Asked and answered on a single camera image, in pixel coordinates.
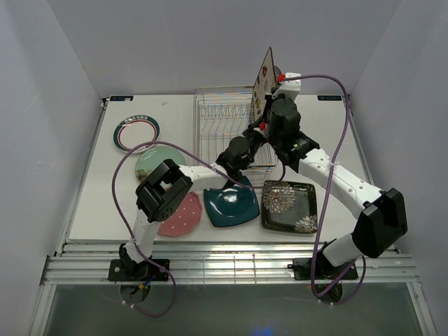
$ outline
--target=zip tie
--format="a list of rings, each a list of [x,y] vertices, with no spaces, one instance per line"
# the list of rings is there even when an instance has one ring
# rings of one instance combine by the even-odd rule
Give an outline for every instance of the zip tie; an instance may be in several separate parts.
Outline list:
[[[328,162],[328,169],[327,170],[330,170],[331,169],[331,167],[334,167],[335,169],[336,169],[336,166],[339,166],[341,164],[341,162],[339,162],[339,161],[336,161],[336,162],[331,162],[331,160]]]
[[[211,165],[211,170],[213,170],[213,172],[215,173],[215,175],[218,175],[218,173],[216,172],[216,162],[214,162],[214,163]]]

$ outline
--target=teal plate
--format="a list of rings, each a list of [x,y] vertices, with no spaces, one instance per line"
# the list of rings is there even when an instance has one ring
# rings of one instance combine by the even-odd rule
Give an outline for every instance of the teal plate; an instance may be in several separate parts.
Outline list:
[[[169,146],[157,146],[141,155],[135,164],[135,176],[142,182],[166,159],[172,159],[177,165],[185,165],[185,158],[179,150]]]
[[[245,176],[239,182],[251,186]],[[253,189],[238,185],[223,190],[204,190],[204,205],[210,221],[217,228],[240,225],[260,215]]]

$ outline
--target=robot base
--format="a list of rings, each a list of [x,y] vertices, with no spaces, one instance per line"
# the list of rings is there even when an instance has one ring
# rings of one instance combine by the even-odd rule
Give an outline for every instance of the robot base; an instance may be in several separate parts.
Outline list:
[[[169,270],[169,259],[151,259],[154,263],[159,264],[160,266],[165,267],[166,270]],[[121,282],[121,281],[139,281],[145,282],[153,277],[153,281],[168,281],[168,274],[165,272],[161,272],[160,269],[156,266],[149,265],[145,263],[145,265],[140,267],[134,276],[130,276],[128,272],[125,271],[123,267],[122,260],[114,259],[111,261],[111,266],[109,267],[109,274],[107,279],[113,282]]]
[[[350,262],[346,262],[338,267],[328,267],[327,265],[320,265],[316,263],[316,280],[335,279]],[[294,270],[295,280],[310,280],[311,279],[311,258],[295,258],[293,263],[288,265],[290,270]],[[356,266],[353,265],[351,269],[342,277],[342,280],[357,280],[358,272]]]

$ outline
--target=square plate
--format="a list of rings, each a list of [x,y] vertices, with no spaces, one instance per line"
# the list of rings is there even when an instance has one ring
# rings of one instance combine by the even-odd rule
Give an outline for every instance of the square plate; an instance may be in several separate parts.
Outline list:
[[[275,181],[265,181],[265,186]],[[316,189],[309,183],[282,181],[264,189],[262,225],[269,230],[315,233],[317,230]]]

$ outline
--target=glass panel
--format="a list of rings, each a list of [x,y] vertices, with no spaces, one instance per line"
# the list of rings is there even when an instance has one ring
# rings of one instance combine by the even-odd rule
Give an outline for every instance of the glass panel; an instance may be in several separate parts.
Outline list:
[[[353,288],[344,284],[346,294]],[[364,284],[333,308],[303,284],[179,286],[173,309],[156,319],[102,295],[120,299],[119,286],[59,285],[45,335],[421,335],[405,283]],[[171,295],[171,286],[153,286],[141,306],[159,312]]]

